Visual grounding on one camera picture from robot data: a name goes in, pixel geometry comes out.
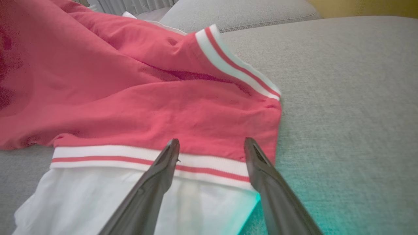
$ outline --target couch cushion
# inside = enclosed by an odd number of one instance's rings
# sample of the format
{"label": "couch cushion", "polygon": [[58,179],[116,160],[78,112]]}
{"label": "couch cushion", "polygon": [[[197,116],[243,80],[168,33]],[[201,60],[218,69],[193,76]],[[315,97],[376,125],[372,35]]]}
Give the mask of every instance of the couch cushion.
{"label": "couch cushion", "polygon": [[[222,37],[280,86],[277,168],[324,233],[415,234],[418,19],[311,20]],[[243,234],[266,234],[260,215]]]}
{"label": "couch cushion", "polygon": [[13,214],[35,192],[42,175],[51,164],[53,148],[0,150],[0,234],[12,234]]}
{"label": "couch cushion", "polygon": [[214,23],[227,32],[319,18],[305,0],[179,0],[160,22],[190,33]]}

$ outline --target red stripe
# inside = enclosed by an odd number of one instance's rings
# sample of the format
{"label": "red stripe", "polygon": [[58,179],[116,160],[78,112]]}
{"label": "red stripe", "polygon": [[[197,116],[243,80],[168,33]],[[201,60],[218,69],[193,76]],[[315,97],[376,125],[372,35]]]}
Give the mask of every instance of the red stripe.
{"label": "red stripe", "polygon": [[216,52],[221,56],[221,58],[226,61],[230,66],[232,66],[235,69],[240,70],[241,72],[245,73],[246,75],[252,77],[255,81],[257,81],[264,89],[266,89],[268,92],[277,95],[280,97],[279,93],[277,93],[275,90],[271,89],[268,85],[266,85],[259,77],[252,74],[250,71],[248,71],[245,68],[242,68],[241,66],[234,63],[229,57],[225,55],[225,53],[222,51],[221,47],[216,42],[214,36],[212,35],[212,32],[210,31],[209,27],[205,28],[206,36],[208,37],[210,43],[212,44],[213,48],[215,48]]}
{"label": "red stripe", "polygon": [[[73,157],[73,158],[53,158],[52,162],[78,162],[78,161],[124,161],[124,162],[131,162],[131,163],[139,163],[144,165],[152,165],[154,161],[145,160],[140,158],[131,158],[125,156],[86,156],[86,157]],[[176,166],[177,170],[180,171],[187,171],[192,173],[204,173],[210,174],[215,176],[220,176],[229,179],[236,179],[239,181],[249,182],[249,177],[240,176],[233,173],[219,171],[212,168],[206,167],[191,167],[191,166]]]}

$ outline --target gray couch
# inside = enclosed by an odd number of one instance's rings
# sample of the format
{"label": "gray couch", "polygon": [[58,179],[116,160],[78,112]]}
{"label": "gray couch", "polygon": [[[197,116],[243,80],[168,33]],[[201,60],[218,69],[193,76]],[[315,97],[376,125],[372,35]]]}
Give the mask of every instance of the gray couch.
{"label": "gray couch", "polygon": [[[325,234],[417,234],[418,20],[313,20],[303,0],[235,2],[179,0],[161,22],[186,32],[217,23],[281,88],[277,169]],[[51,155],[0,152],[0,234]],[[242,234],[267,234],[260,205]]]}

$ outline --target yellow wall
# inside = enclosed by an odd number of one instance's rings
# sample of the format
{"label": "yellow wall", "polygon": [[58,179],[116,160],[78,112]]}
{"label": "yellow wall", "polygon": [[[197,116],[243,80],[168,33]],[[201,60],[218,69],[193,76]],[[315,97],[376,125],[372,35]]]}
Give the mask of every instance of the yellow wall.
{"label": "yellow wall", "polygon": [[398,15],[418,18],[418,0],[308,0],[323,18]]}

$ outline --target white stripe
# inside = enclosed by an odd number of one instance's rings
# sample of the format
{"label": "white stripe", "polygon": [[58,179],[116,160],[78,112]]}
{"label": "white stripe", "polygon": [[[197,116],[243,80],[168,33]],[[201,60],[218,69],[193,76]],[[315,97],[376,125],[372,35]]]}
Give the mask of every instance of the white stripe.
{"label": "white stripe", "polygon": [[[154,161],[160,152],[160,150],[124,145],[56,147],[52,158],[74,158],[84,156],[125,156]],[[211,168],[248,177],[247,165],[245,162],[215,156],[202,156],[186,153],[180,153],[178,159],[181,162],[178,162],[177,165]]]}
{"label": "white stripe", "polygon": [[[129,12],[127,12],[127,11],[125,11],[125,12],[122,14],[122,16],[123,16],[123,17],[128,17],[128,18],[137,19],[134,15],[132,15],[131,13],[129,13]],[[158,27],[164,28],[164,29],[166,29],[166,30],[168,30],[168,31],[172,31],[172,32],[175,32],[175,33],[178,33],[178,34],[181,34],[181,35],[187,35],[185,32],[183,32],[183,31],[181,31],[181,30],[179,30],[179,29],[176,29],[176,28],[172,28],[172,27],[166,26],[166,25],[164,25],[164,24],[161,24],[161,23],[160,23],[160,22],[158,22],[158,21],[153,21],[153,20],[145,20],[145,21],[147,21],[148,23],[151,23],[151,24],[153,24],[153,25],[156,25],[156,26],[158,26]]]}
{"label": "white stripe", "polygon": [[[56,147],[52,158],[77,158],[85,156],[125,156],[136,159],[154,161],[158,157],[160,152],[160,150],[122,145]],[[180,160],[179,162],[177,162],[177,165],[179,166],[209,168],[230,174],[235,174],[238,176],[248,177],[247,165],[245,162],[215,156],[201,156],[186,153],[180,153],[178,159]],[[150,165],[147,164],[126,161],[75,161],[51,163],[51,168],[75,168],[95,166],[121,167],[137,169],[142,171],[146,171],[150,167]],[[249,182],[230,179],[212,174],[193,173],[188,171],[176,170],[175,176],[253,190]]]}
{"label": "white stripe", "polygon": [[281,95],[280,90],[277,88],[277,86],[264,74],[260,73],[256,69],[254,69],[251,65],[245,63],[241,59],[239,59],[236,55],[232,54],[232,52],[228,49],[226,43],[222,40],[221,34],[219,33],[218,28],[216,25],[211,25],[209,27],[210,31],[212,32],[213,37],[215,38],[216,43],[219,45],[221,50],[225,53],[225,55],[232,60],[234,63],[236,63],[238,66],[247,69],[252,74],[260,78],[261,81],[263,81],[269,88],[271,88],[273,91],[277,92]]}
{"label": "white stripe", "polygon": [[247,83],[250,85],[254,90],[259,92],[262,95],[265,95],[267,97],[279,100],[279,97],[277,95],[274,95],[267,91],[264,87],[262,87],[256,80],[254,80],[252,77],[248,76],[244,72],[235,69],[234,67],[230,66],[226,61],[222,59],[221,56],[216,52],[216,50],[213,48],[212,44],[210,43],[204,29],[200,30],[196,33],[196,39],[197,42],[205,54],[205,56],[209,59],[209,61],[217,67],[222,72],[232,76],[236,77],[239,80]]}
{"label": "white stripe", "polygon": [[[125,161],[76,161],[76,162],[53,162],[51,163],[51,168],[78,168],[78,167],[120,167],[120,168],[128,168],[128,169],[135,169],[140,171],[146,171],[150,168],[150,165],[140,164],[140,163],[131,163]],[[199,181],[206,181],[215,184],[221,184],[226,186],[237,187],[245,190],[254,191],[254,188],[251,186],[249,182],[244,182],[241,180],[225,178],[222,176],[216,176],[212,174],[205,174],[205,173],[193,173],[187,171],[180,171],[175,170],[174,176],[192,179],[192,180],[199,180]]]}

